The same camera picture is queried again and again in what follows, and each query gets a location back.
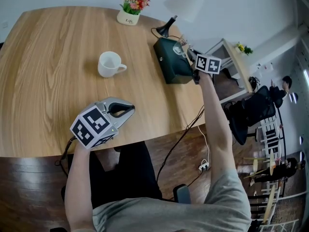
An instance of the green box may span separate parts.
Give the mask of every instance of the green box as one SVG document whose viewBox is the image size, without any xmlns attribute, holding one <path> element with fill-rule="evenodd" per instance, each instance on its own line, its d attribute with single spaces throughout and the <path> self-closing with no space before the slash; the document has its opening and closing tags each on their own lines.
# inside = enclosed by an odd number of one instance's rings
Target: green box
<svg viewBox="0 0 309 232">
<path fill-rule="evenodd" d="M 192 78 L 192 69 L 187 58 L 177 55 L 173 46 L 177 41 L 160 38 L 154 44 L 154 51 L 167 84 L 186 84 Z"/>
</svg>

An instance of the red flowers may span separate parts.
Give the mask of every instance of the red flowers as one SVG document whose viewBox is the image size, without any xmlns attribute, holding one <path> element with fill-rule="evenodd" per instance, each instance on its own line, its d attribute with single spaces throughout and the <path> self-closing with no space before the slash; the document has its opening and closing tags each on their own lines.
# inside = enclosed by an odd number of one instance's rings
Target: red flowers
<svg viewBox="0 0 309 232">
<path fill-rule="evenodd" d="M 138 15 L 141 10 L 149 6 L 150 0 L 124 0 L 123 9 L 125 12 Z"/>
</svg>

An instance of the flower pot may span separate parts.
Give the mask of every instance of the flower pot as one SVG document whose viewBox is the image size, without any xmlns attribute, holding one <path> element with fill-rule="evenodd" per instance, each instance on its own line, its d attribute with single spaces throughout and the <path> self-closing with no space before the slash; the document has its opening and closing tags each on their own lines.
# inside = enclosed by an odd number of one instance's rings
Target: flower pot
<svg viewBox="0 0 309 232">
<path fill-rule="evenodd" d="M 140 14 L 129 14 L 124 10 L 120 10 L 117 15 L 117 21 L 121 24 L 134 26 L 139 21 Z"/>
</svg>

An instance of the mug handle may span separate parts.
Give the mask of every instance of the mug handle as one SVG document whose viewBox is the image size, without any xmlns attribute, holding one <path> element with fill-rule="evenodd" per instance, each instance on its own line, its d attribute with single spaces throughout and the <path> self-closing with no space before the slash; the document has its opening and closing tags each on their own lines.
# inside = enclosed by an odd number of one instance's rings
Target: mug handle
<svg viewBox="0 0 309 232">
<path fill-rule="evenodd" d="M 124 72 L 125 70 L 126 70 L 126 65 L 120 64 L 118 67 L 117 73 Z"/>
</svg>

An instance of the white mug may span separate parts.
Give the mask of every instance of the white mug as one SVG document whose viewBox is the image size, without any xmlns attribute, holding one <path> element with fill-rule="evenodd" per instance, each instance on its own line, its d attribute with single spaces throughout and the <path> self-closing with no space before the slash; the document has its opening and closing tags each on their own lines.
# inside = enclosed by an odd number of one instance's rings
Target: white mug
<svg viewBox="0 0 309 232">
<path fill-rule="evenodd" d="M 103 77 L 111 77 L 124 72 L 126 65 L 121 64 L 120 56 L 115 52 L 103 52 L 98 60 L 98 72 Z"/>
</svg>

